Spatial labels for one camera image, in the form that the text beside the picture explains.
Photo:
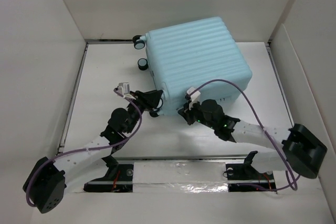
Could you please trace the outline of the light blue hard-shell suitcase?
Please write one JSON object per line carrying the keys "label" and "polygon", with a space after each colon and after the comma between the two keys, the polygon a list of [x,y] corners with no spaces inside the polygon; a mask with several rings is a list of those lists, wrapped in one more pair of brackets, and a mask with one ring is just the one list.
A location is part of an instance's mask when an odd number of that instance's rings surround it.
{"label": "light blue hard-shell suitcase", "polygon": [[177,115],[189,88],[200,87],[200,100],[234,102],[253,73],[220,17],[151,30],[132,38],[145,49],[157,90],[163,90],[158,115]]}

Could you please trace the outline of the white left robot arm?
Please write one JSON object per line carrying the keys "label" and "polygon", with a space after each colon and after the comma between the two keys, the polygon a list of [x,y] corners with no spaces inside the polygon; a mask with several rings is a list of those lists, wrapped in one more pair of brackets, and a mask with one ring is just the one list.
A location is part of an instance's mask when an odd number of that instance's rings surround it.
{"label": "white left robot arm", "polygon": [[114,93],[128,102],[126,108],[112,111],[104,131],[82,148],[63,152],[52,158],[39,159],[23,185],[26,202],[45,214],[54,209],[62,200],[69,187],[69,178],[95,161],[109,158],[137,134],[142,124],[142,114],[157,109],[162,90],[147,92],[131,91]]}

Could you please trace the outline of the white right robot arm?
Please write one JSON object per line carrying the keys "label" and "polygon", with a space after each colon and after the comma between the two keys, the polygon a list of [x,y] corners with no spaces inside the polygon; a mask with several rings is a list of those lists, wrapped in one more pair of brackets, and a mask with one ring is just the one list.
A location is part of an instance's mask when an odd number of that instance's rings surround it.
{"label": "white right robot arm", "polygon": [[212,99],[193,105],[186,102],[178,114],[188,125],[198,122],[211,128],[223,141],[268,148],[267,152],[248,154],[242,166],[243,174],[248,178],[290,167],[302,177],[315,179],[327,153],[327,147],[304,125],[295,124],[290,129],[261,127],[226,115]]}

